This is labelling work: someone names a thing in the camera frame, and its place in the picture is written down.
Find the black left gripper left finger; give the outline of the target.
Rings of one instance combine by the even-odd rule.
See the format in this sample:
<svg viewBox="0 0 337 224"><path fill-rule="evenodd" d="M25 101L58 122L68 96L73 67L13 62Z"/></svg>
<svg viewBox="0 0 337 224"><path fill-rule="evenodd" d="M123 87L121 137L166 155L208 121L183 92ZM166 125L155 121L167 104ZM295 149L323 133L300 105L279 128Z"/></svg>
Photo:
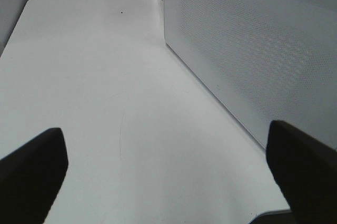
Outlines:
<svg viewBox="0 0 337 224"><path fill-rule="evenodd" d="M63 132L50 128L1 159L1 223L44 223L63 184Z"/></svg>

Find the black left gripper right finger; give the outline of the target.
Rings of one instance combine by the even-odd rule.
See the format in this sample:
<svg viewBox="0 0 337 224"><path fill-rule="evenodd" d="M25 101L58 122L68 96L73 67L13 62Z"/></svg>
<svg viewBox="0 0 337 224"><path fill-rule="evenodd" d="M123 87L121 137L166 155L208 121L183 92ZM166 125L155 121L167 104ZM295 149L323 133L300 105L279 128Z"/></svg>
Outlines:
<svg viewBox="0 0 337 224"><path fill-rule="evenodd" d="M270 124L266 161L297 223L336 223L336 151L281 120Z"/></svg>

